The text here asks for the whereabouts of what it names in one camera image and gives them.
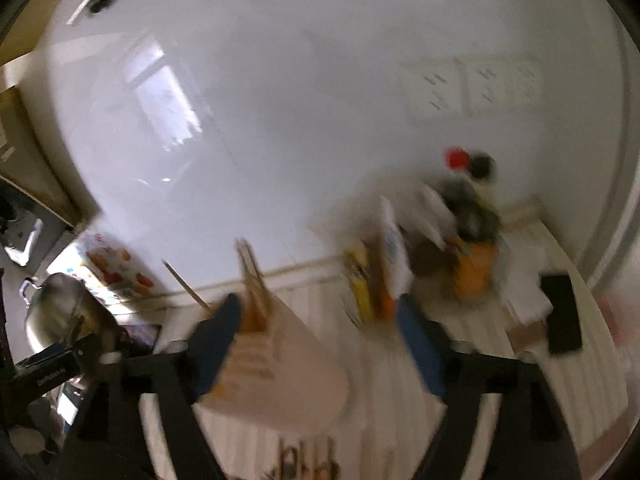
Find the red cap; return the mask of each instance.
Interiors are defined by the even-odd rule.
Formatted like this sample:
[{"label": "red cap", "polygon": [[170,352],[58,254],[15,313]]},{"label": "red cap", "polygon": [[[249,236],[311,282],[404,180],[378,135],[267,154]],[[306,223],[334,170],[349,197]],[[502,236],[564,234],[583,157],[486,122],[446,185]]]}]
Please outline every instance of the red cap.
[{"label": "red cap", "polygon": [[452,170],[466,170],[471,156],[462,148],[449,148],[445,153],[445,160]]}]

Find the ceramic tile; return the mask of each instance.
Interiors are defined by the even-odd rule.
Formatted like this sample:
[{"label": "ceramic tile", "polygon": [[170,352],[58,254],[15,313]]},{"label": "ceramic tile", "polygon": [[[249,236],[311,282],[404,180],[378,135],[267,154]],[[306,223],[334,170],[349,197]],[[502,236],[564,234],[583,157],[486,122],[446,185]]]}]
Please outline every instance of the ceramic tile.
[{"label": "ceramic tile", "polygon": [[499,203],[536,190],[541,114],[416,120],[399,66],[547,54],[537,0],[115,0],[67,25],[81,1],[56,9],[26,101],[76,202],[167,290],[163,258],[193,286],[237,276],[238,236],[264,270],[335,254],[452,144],[495,158]]}]

